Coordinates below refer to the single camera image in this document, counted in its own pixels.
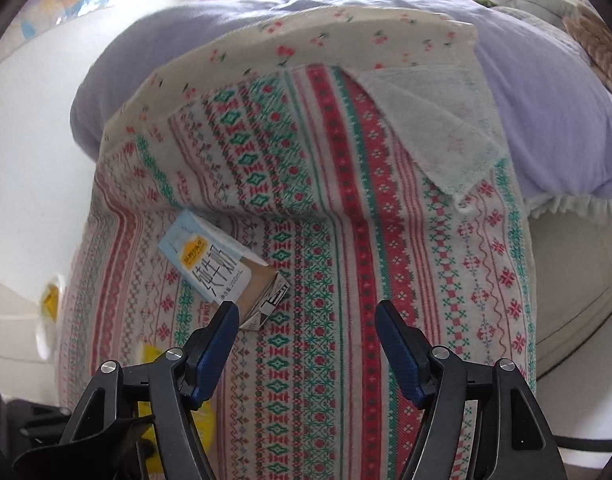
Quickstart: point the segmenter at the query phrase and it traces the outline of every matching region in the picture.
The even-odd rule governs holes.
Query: patterned blanket
[[[342,68],[310,64],[193,96],[113,139],[61,315],[73,406],[109,358],[182,345],[212,315],[157,250],[192,208],[291,285],[240,331],[215,393],[222,479],[394,479],[419,427],[374,330],[390,298],[432,344],[509,357],[534,386],[534,269],[509,158],[458,203]],[[454,478],[465,475],[473,409]]]

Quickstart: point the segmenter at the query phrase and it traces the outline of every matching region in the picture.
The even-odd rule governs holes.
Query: floor
[[[117,34],[179,1],[120,0],[53,28],[0,65],[0,388],[6,396],[56,402],[54,368],[34,346],[36,301],[52,275],[68,275],[94,173],[70,137],[72,97]],[[555,433],[612,438],[612,318],[539,382],[538,400]],[[607,460],[564,456],[570,480],[594,478],[596,471],[584,468]]]

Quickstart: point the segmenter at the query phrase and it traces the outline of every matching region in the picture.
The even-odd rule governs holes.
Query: purple bedsheet
[[[94,159],[105,122],[157,67],[226,32],[325,5],[407,7],[473,23],[524,199],[612,200],[612,96],[579,56],[471,0],[197,0],[139,20],[111,43],[74,99],[76,142]]]

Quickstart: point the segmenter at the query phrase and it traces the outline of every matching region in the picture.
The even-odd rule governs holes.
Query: bed
[[[484,9],[469,0],[206,0],[187,4],[140,20],[100,56],[73,103],[71,124],[76,142],[97,158],[105,122],[154,68],[230,30],[329,4],[414,7],[445,12],[477,26],[476,53],[500,108],[526,209],[533,217],[542,215],[530,220],[530,229],[538,275],[538,373],[547,372],[612,312],[612,96],[587,69],[587,55],[579,45],[536,17],[518,15],[521,11],[516,9]],[[511,63],[500,62],[503,57],[495,51],[503,50],[503,42],[510,41],[498,32],[503,27],[506,32],[519,31],[515,38],[519,41],[540,42],[541,50],[533,49]],[[139,55],[124,56],[126,51]],[[539,59],[530,59],[534,52]],[[567,67],[561,69],[561,63]],[[556,67],[550,78],[544,73],[550,70],[549,64]],[[572,79],[557,80],[562,70]],[[546,107],[535,106],[533,100],[512,100],[518,89],[538,92],[539,86],[531,80],[547,83],[548,90],[538,98],[548,102]],[[553,88],[560,89],[561,95],[553,98],[553,93],[559,94]],[[578,124],[580,115],[566,100],[583,105],[589,121]],[[552,132],[552,136],[545,140],[544,136],[526,136],[529,129]],[[567,142],[569,137],[585,140]],[[543,156],[525,156],[535,151]],[[543,214],[548,210],[556,214]]]

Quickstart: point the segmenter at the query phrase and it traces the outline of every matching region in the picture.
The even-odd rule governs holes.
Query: yellow logo on carton
[[[206,252],[208,245],[208,241],[198,235],[188,240],[183,245],[182,254],[179,256],[182,265],[188,270],[192,269],[195,262]]]

